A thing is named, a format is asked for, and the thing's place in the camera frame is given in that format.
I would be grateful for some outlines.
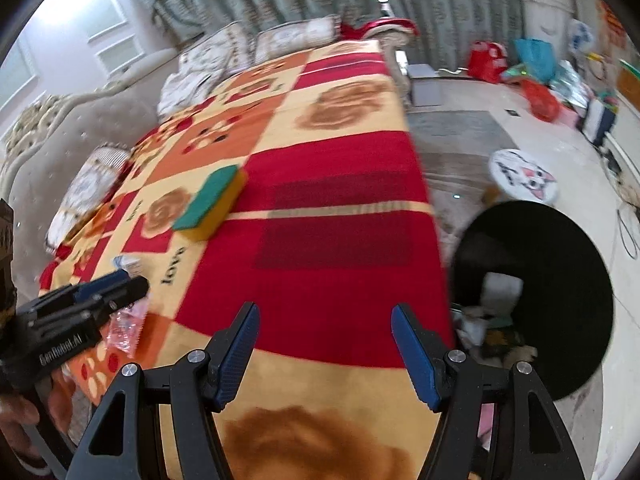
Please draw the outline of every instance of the blue gripper pad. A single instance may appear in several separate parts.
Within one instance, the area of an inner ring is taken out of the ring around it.
[[[110,288],[119,283],[126,283],[130,280],[130,276],[126,270],[116,270],[103,276],[101,278],[97,278],[88,283],[82,283],[78,286],[78,290],[74,294],[74,300],[76,303],[82,303],[83,301],[88,300],[94,294],[100,294],[102,291]]]
[[[236,398],[251,352],[254,351],[259,329],[260,311],[256,305],[253,305],[220,365],[218,392],[215,397],[220,410]]]
[[[395,306],[391,311],[391,333],[396,340],[396,346],[414,384],[418,399],[435,412],[440,405],[440,396],[436,391],[433,366],[399,306]]]

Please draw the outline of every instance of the baseboard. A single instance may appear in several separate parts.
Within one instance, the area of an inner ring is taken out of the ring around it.
[[[605,134],[602,147],[612,153],[620,167],[620,194],[628,202],[640,207],[640,171],[611,134]]]

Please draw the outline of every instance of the screw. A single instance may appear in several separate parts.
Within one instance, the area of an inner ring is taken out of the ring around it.
[[[521,374],[529,375],[533,368],[526,361],[520,361],[518,364],[516,364],[516,370]]]
[[[462,350],[451,350],[447,357],[455,363],[462,363],[466,359],[466,355]]]
[[[133,374],[135,374],[138,371],[138,367],[133,364],[133,363],[129,363],[128,365],[124,365],[122,367],[122,374],[125,377],[131,377]]]
[[[194,350],[193,352],[190,352],[189,355],[187,355],[187,359],[190,363],[199,363],[204,361],[204,358],[206,357],[206,354],[204,353],[203,350]]]

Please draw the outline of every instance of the patterned blanket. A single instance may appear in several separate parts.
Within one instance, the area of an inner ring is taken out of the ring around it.
[[[437,416],[415,395],[390,332],[409,303],[452,344],[432,209],[376,41],[263,63],[142,139],[109,199],[42,276],[49,290],[138,256],[150,309],[135,355],[172,364],[260,306],[238,397],[216,415],[237,480],[417,475]],[[215,236],[171,230],[206,177],[248,183]],[[94,402],[131,361],[100,343],[71,363]],[[163,412],[163,432],[172,431]],[[180,476],[165,439],[169,474]]]

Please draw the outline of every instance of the yellow sponge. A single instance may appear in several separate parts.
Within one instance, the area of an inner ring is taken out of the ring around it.
[[[211,238],[236,203],[244,184],[246,171],[239,166],[226,166],[211,173],[180,218],[174,231],[180,231],[194,242]]]

